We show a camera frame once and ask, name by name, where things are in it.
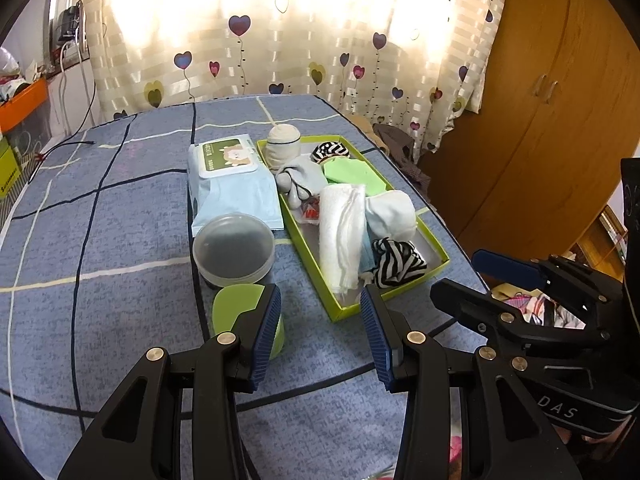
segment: white towel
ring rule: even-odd
[[[320,192],[320,271],[337,295],[358,288],[364,190],[362,184],[332,184]]]

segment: bed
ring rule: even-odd
[[[84,140],[95,143],[52,152],[0,235],[0,330],[8,343],[0,351],[0,416],[45,478],[57,476],[81,432],[148,348],[178,352],[210,337],[214,293],[190,258],[190,143],[234,134],[255,141],[283,122],[303,135],[345,137],[409,194],[449,254],[434,280],[486,290],[439,216],[319,98],[188,103],[87,130]],[[273,277],[282,290],[286,340],[258,391],[238,395],[242,439],[263,479],[366,478],[395,461],[406,398],[378,382],[360,317],[331,323],[287,232],[276,238]],[[443,345],[475,349],[484,338],[428,299],[434,280],[389,305]],[[455,404],[455,392],[452,399]],[[189,391],[182,410],[182,478],[189,479]],[[455,431],[455,407],[452,412]]]

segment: curtain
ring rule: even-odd
[[[107,117],[314,94],[436,150],[482,73],[504,0],[83,0]]]

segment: metal handle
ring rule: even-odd
[[[538,78],[536,87],[533,89],[533,97],[538,97],[538,95],[540,95],[540,87],[542,86],[542,82],[545,80],[545,77],[546,77],[546,74],[543,74]]]
[[[558,81],[553,81],[551,83],[551,88],[549,89],[549,93],[546,95],[546,99],[545,99],[545,105],[549,104],[549,101],[551,101],[551,96],[554,93],[554,90],[556,89],[556,85],[558,84]]]

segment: wooden wardrobe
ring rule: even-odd
[[[608,0],[506,0],[479,114],[420,168],[467,253],[568,250],[640,140],[640,50]]]

